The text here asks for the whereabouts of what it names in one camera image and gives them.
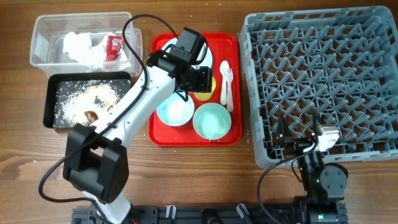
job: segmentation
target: crumpled paper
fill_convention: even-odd
[[[97,46],[92,47],[90,33],[75,34],[74,32],[69,32],[63,39],[63,53],[68,53],[68,56],[78,63],[93,65],[93,70],[102,68],[103,66],[101,64],[106,61],[106,44],[109,35],[114,34],[112,32],[108,33]],[[126,60],[127,56],[124,50],[121,49],[115,61]],[[119,70],[123,70],[130,66],[130,63],[120,64]]]

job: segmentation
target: bowl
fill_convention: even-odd
[[[180,96],[173,93],[156,108],[159,119],[169,126],[181,126],[187,123],[195,111],[195,105],[191,96],[188,95],[188,102],[184,102]]]
[[[231,128],[231,115],[224,106],[217,103],[206,103],[199,107],[193,115],[193,128],[205,139],[220,139]]]

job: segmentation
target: plastic bin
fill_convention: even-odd
[[[272,141],[280,114],[296,138],[312,134],[316,112],[339,127],[324,162],[398,158],[398,31],[388,8],[250,14],[239,43],[259,167],[284,159]]]
[[[58,73],[117,72],[125,71],[138,76],[142,68],[124,45],[127,60],[82,64],[63,53],[63,38],[69,32],[90,33],[92,46],[98,45],[103,37],[112,32],[122,36],[122,29],[129,12],[101,12],[83,14],[62,14],[39,16],[36,19],[30,45],[30,64],[43,70],[47,76]],[[142,58],[142,38],[139,29],[133,29],[132,23],[126,29],[130,45]]]

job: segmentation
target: gray dish rack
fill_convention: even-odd
[[[250,14],[239,44],[259,167],[284,159],[272,142],[280,114],[296,138],[312,134],[314,113],[339,127],[325,162],[398,158],[398,31],[388,8]]]

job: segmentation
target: white spoon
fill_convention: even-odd
[[[221,85],[221,96],[220,103],[221,105],[226,105],[226,71],[229,69],[229,63],[227,61],[223,61],[220,65],[220,72],[223,76],[223,84]]]
[[[227,97],[226,97],[226,109],[229,112],[234,110],[234,101],[232,100],[232,80],[234,79],[234,73],[232,69],[228,68],[226,71],[226,82],[228,84]]]

